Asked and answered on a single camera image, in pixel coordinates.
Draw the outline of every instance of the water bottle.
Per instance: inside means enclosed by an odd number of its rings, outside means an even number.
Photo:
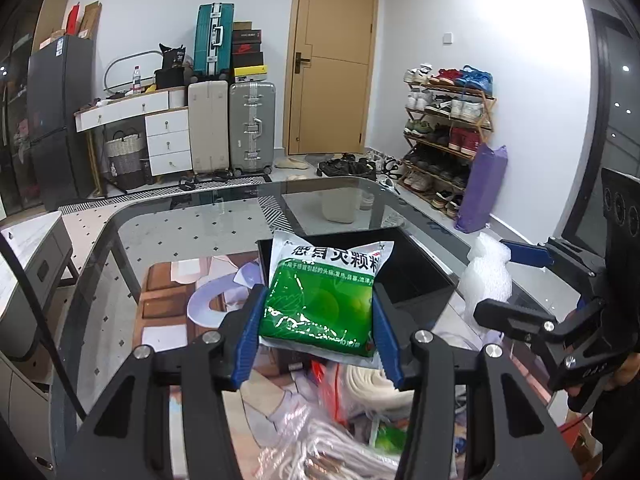
[[[140,83],[140,67],[136,65],[133,70],[133,93],[139,94],[142,92],[142,84]]]

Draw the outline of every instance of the slipper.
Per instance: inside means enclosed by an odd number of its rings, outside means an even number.
[[[279,158],[278,160],[276,160],[274,166],[276,168],[280,168],[281,170],[306,170],[307,168],[309,168],[309,165],[306,162],[296,160],[295,158],[291,158],[290,156]]]

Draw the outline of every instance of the human hand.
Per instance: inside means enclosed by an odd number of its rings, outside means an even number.
[[[610,392],[620,386],[626,386],[634,380],[638,372],[640,372],[640,354],[629,354],[629,357],[626,358],[623,365],[613,374],[605,385],[605,391]],[[567,388],[566,392],[571,397],[575,397],[580,393],[581,388],[581,386],[572,386],[571,388]]]

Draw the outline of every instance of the door lock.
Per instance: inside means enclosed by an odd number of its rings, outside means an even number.
[[[300,73],[300,63],[311,63],[311,60],[303,58],[302,52],[296,52],[296,74]]]

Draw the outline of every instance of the yellow object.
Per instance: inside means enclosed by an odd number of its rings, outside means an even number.
[[[267,66],[266,65],[258,65],[258,66],[241,66],[234,69],[235,76],[241,75],[255,75],[255,74],[266,74]]]

